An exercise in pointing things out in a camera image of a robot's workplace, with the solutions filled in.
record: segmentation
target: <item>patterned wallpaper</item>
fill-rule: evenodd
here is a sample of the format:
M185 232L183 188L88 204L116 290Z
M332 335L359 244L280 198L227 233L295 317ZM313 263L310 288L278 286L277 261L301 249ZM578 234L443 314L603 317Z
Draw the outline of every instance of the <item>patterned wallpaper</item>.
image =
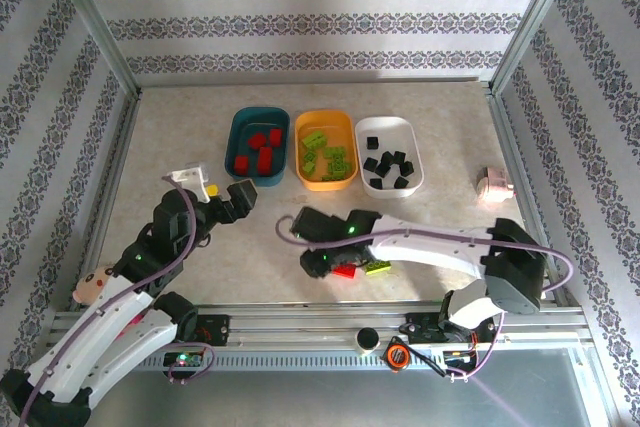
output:
M639 19L638 0L555 0L502 93L625 425L640 425Z
M336 71L343 81L488 80L530 0L96 2L147 86L323 81Z
M124 94L70 0L0 0L0 372L28 365L95 228ZM16 422L0 396L0 426Z

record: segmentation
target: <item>white bowl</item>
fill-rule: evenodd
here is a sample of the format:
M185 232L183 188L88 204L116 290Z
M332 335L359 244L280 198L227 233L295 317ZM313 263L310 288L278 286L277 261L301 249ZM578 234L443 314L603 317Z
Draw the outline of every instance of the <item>white bowl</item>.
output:
M413 194L424 181L424 170L418 152L418 144L413 127L400 117L367 117L356 124L356 145L360 162L360 175L364 190L376 199L399 199ZM367 137L378 137L378 149L367 150ZM374 189L369 185L369 180L379 179L380 176L368 170L364 170L365 160L372 157L380 161L382 154L389 151L392 154L399 150L406 153L405 160L413 163L413 174L406 177L409 184L404 189L394 189L393 184L400 176L400 167L392 165L391 170L382 179L382 190Z

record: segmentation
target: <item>red cube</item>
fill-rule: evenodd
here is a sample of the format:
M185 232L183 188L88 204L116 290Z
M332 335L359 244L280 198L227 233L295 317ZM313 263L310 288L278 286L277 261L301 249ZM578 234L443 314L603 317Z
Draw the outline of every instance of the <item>red cube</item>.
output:
M271 147L260 147L258 154L258 175L271 175L271 161L273 160L273 149Z
M339 265L332 271L336 275L353 279L356 276L356 266L354 264Z
M271 147L280 147L282 145L282 129L271 129L269 131L269 144Z
M249 156L238 155L233 164L233 171L236 175L249 175Z
M249 147L251 147L253 150L259 150L265 145L267 145L267 136L260 132L249 139Z

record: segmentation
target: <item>black block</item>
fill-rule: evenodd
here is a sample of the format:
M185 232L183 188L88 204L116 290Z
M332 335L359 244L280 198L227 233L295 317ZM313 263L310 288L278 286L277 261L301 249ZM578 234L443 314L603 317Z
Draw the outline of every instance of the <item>black block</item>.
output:
M375 172L377 165L378 165L378 161L376 159L367 157L367 160L364 161L364 165L362 166L362 168L364 170L368 170L369 172Z
M378 150L377 137L367 137L367 150Z
M380 159L381 164L391 165L393 164L393 154L389 151L386 151L382 154L382 159Z
M400 166L400 175L403 177L409 177L413 172L415 172L413 170L413 163L408 160Z
M409 181L404 177L398 177L396 179L396 183L393 184L394 189L404 189L407 185L409 185Z
M407 154L405 154L404 152L396 150L395 153L393 154L393 163L398 165L404 164L404 158L406 155Z
M384 178L384 176L389 173L389 170L391 170L391 166L389 164L380 162L380 164L378 164L378 167L374 172L378 174L380 177Z

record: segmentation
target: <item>striped wallpaper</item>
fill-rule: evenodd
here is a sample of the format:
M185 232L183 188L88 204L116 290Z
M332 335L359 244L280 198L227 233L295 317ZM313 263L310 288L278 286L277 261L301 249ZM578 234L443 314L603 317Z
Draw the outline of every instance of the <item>striped wallpaper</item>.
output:
M0 372L29 364L86 255L124 93L70 0L0 0ZM15 425L0 396L0 426Z
M143 86L488 80L530 1L96 0Z
M638 0L555 0L502 93L623 425L640 425L639 18Z

